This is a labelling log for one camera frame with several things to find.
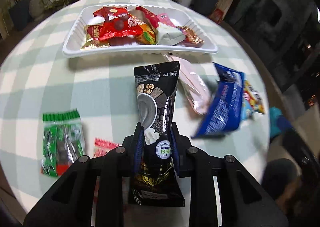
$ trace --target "table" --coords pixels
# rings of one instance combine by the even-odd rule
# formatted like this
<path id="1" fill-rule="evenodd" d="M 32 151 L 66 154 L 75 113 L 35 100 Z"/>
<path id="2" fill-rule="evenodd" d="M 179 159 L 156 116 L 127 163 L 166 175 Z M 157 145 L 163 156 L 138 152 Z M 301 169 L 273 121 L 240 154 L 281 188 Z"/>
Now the table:
<path id="1" fill-rule="evenodd" d="M 132 135 L 139 120 L 133 67 L 164 62 L 162 55 L 107 57 L 92 55 L 66 59 L 63 41 L 84 7 L 99 4 L 147 4 L 183 10 L 203 28 L 219 52 L 215 55 L 186 55 L 197 73 L 216 86 L 218 78 L 212 61 L 243 71 L 261 93 L 267 114 L 256 113 L 243 121 L 239 130 L 220 140 L 191 140 L 208 154 L 232 154 L 259 181 L 265 167 L 269 144 L 268 99 L 257 69 L 224 29 L 198 13 L 170 0 L 80 0 L 61 9 L 30 32 L 10 53 L 0 70 L 0 162 L 18 201 L 28 212 L 55 182 L 40 173 L 42 158 L 42 113 L 77 108 L 83 125 L 86 153 L 92 157 L 95 137 L 122 143 Z M 191 116 L 189 104 L 178 86 L 173 121 L 181 135 L 192 135 L 201 117 Z M 186 207 L 174 213 L 167 225 L 187 226 L 190 179 L 179 180 Z M 148 208 L 148 217 L 156 208 Z M 136 207 L 126 222 L 141 221 Z"/>

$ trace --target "green snack package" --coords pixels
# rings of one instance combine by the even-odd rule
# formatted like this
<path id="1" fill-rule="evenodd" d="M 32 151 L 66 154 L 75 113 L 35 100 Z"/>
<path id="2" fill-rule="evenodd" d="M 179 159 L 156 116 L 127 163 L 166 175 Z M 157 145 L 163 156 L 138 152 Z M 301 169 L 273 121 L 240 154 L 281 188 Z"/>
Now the green snack package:
<path id="1" fill-rule="evenodd" d="M 44 113 L 42 173 L 61 176 L 84 154 L 84 138 L 77 110 Z"/>

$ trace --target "black snack package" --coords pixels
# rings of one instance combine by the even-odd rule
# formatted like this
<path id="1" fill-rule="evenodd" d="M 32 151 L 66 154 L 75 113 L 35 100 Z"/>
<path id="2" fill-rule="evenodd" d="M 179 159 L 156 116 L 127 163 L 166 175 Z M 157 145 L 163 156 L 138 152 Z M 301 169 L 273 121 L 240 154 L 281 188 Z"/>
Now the black snack package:
<path id="1" fill-rule="evenodd" d="M 129 203 L 184 206 L 170 148 L 170 131 L 179 78 L 179 62 L 134 68 L 138 110 L 143 133 L 142 159 L 130 181 Z"/>

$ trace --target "white plastic tray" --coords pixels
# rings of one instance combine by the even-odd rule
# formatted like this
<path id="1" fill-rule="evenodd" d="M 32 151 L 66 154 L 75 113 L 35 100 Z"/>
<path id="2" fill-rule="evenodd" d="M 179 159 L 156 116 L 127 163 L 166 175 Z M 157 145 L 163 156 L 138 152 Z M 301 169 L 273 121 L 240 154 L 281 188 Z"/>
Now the white plastic tray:
<path id="1" fill-rule="evenodd" d="M 108 48 L 97 48 L 90 50 L 81 50 L 82 45 L 85 43 L 85 30 L 89 21 L 93 18 L 93 12 L 105 6 L 119 6 L 127 7 L 128 10 L 135 8 L 136 6 L 143 6 L 155 15 L 167 13 L 170 20 L 176 26 L 188 26 L 196 34 L 204 40 L 202 44 L 190 44 L 190 43 L 179 43 L 174 46 L 165 45 L 143 45 L 137 42 L 132 37 L 114 38 L 113 45 Z M 176 54 L 204 54 L 204 53 L 217 53 L 217 46 L 209 39 L 205 32 L 189 17 L 186 13 L 181 10 L 157 7 L 148 5 L 137 5 L 137 4 L 113 4 L 113 5 L 97 5 L 84 8 L 73 24 L 64 44 L 63 52 L 68 58 L 91 55 L 95 53 L 105 53 L 108 55 L 116 55 L 119 53 L 123 54 L 143 54 L 143 53 L 163 53 L 163 52 L 175 52 Z"/>

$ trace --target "black plant pot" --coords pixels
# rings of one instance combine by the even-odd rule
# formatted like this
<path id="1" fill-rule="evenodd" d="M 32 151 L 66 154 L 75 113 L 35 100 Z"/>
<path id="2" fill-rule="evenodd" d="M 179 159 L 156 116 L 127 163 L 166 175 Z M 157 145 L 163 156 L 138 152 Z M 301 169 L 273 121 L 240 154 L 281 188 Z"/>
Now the black plant pot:
<path id="1" fill-rule="evenodd" d="M 201 15 L 210 15 L 219 0 L 194 0 L 193 10 Z"/>
<path id="2" fill-rule="evenodd" d="M 29 0 L 21 0 L 9 9 L 9 14 L 16 30 L 23 30 L 31 20 Z"/>

